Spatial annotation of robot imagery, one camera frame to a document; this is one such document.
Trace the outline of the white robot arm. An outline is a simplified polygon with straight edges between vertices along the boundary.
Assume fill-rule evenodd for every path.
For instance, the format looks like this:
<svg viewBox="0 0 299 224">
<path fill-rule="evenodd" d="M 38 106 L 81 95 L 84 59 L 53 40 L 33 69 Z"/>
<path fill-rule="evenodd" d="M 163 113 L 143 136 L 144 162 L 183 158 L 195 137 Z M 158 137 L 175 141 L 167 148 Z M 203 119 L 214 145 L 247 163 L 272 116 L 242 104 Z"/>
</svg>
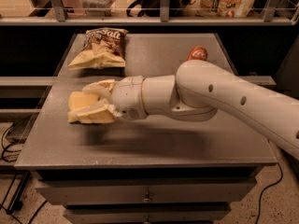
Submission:
<svg viewBox="0 0 299 224">
<path fill-rule="evenodd" d="M 224 111 L 299 159 L 299 103 L 255 85 L 203 60 L 188 60 L 174 75 L 107 79 L 74 91 L 68 99 L 70 123 L 111 123 L 115 119 L 206 121 Z"/>
</svg>

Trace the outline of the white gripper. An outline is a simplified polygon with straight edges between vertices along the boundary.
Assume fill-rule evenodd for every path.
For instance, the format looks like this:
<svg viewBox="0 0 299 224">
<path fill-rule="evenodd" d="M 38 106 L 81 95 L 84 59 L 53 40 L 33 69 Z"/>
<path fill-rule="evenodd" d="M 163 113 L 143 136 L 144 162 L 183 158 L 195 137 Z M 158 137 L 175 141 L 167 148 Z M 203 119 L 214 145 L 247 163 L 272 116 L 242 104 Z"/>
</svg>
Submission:
<svg viewBox="0 0 299 224">
<path fill-rule="evenodd" d="M 142 76 L 126 77 L 123 80 L 106 79 L 85 86 L 86 94 L 97 94 L 106 99 L 98 100 L 94 105 L 76 112 L 77 117 L 84 114 L 92 120 L 90 124 L 112 123 L 123 117 L 128 120 L 145 119 L 148 114 L 142 102 Z"/>
</svg>

